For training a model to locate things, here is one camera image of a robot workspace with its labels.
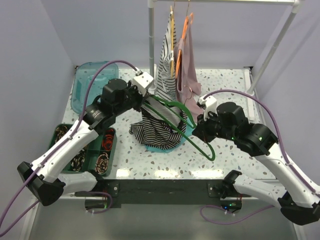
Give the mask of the green hanger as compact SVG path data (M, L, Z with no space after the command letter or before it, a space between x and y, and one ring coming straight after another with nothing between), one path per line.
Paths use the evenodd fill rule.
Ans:
M185 104L174 101L169 97L159 97L158 94L152 94L152 91L148 91L148 98L144 102L146 108L152 111L159 119L165 122L169 126L169 130L177 134L180 137L180 142L188 141L194 148L196 148L201 155L207 158L209 161L214 161L216 158L213 147L207 143L208 149L211 151L211 155L207 155L197 144L195 144L188 130L194 130L196 123L192 117L190 110Z

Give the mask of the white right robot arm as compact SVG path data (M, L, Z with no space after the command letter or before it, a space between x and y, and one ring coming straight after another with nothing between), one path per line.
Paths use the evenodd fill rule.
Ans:
M319 187L282 154L280 140L267 126L250 123L243 108L234 102L217 105L216 101L199 100L197 104L204 112L197 117L194 136L205 143L216 138L232 141L242 152L262 163L280 182L280 185L272 185L232 170L218 188L221 198L236 194L258 198L280 209L288 220L300 226L319 221Z

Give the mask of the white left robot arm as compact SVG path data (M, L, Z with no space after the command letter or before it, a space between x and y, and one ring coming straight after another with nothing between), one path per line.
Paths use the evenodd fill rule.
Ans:
M143 104L154 78L148 73L129 82L115 78L103 87L100 96L86 107L84 115L73 124L59 141L32 163L22 162L18 173L27 188L43 206L49 206L62 195L88 192L99 196L104 184L91 170L62 173L65 166L87 145L101 136L116 118Z

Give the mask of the teal tank top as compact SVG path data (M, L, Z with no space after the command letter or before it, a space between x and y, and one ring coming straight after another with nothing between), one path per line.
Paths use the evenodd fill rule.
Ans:
M191 128L187 128L185 131L185 135L187 137L190 137L192 135L192 129ZM145 146L146 150L150 151L150 152L154 152L154 153L161 153L161 154L168 154L170 152L172 152L174 149L177 149L178 147L182 146L185 143L186 139L184 137L181 138L180 143L171 149L160 149L157 147L151 147L151 146Z

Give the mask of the pink tank top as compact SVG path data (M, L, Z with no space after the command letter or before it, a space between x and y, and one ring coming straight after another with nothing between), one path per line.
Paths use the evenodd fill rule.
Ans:
M174 47L174 57L177 60L178 44ZM192 41L192 25L187 28L185 43L182 49L182 59L176 79L176 99L185 104L191 112L193 121L197 122L198 115L203 110L197 105L194 96L202 93L202 85L197 80L197 74L194 62L193 41Z

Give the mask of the yellow hanger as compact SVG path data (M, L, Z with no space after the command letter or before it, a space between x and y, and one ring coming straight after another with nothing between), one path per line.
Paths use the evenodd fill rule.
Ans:
M173 5L170 6L170 77L174 78L174 67L175 67L175 58L174 58L174 36L175 36L175 6L176 2L173 1Z

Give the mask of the orange hanger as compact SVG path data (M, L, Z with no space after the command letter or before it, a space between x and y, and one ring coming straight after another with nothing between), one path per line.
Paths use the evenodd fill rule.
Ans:
M180 64L182 61L182 52L183 52L183 47L184 47L184 44L186 41L188 26L189 26L189 24L193 23L193 20L194 20L194 13L193 12L190 15L187 15L184 20L182 35L181 35L181 38L178 42L177 60L175 62L175 78L176 79L178 78Z

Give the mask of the teal transparent plastic bin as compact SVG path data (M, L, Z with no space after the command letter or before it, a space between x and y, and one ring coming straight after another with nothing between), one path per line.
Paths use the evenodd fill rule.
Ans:
M76 69L70 100L71 109L76 114L81 114L89 83L98 69L100 69L105 63L107 63L107 61L87 62L78 66ZM90 88L86 106L92 104L94 99L102 93L103 87L109 82L109 80L117 79L118 76L119 68L116 63L104 68L95 78Z

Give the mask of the dark green organizer tray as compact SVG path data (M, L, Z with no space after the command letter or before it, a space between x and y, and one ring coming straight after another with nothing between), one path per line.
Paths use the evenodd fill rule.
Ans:
M112 168L116 144L116 130L110 127L103 135L81 149L62 172L82 173L94 170L101 176L108 176Z

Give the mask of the white clothes rack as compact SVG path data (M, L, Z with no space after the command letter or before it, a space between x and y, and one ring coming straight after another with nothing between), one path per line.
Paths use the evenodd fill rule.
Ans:
M230 4L256 4L256 5L274 5L274 6L288 6L290 11L286 20L283 22L282 28L279 30L277 36L274 39L273 44L267 43L262 54L265 56L263 62L260 65L257 73L251 76L248 72L244 75L244 82L246 87L246 93L250 96L254 96L256 93L256 86L259 83L261 77L266 71L270 61L272 60L275 52L277 51L281 41L289 30L295 17L300 11L301 7L305 3L304 0L222 0L219 3ZM147 1L148 9L148 45L149 45L149 71L150 74L155 77L157 65L155 64L155 0Z

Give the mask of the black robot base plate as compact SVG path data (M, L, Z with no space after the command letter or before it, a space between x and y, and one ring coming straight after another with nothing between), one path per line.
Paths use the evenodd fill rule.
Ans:
M96 204L86 202L87 207L103 207L107 193L112 197L112 208L125 204L142 205L211 205L221 199L240 199L240 194L223 187L221 179L104 179L90 192L77 192L77 197L92 197Z

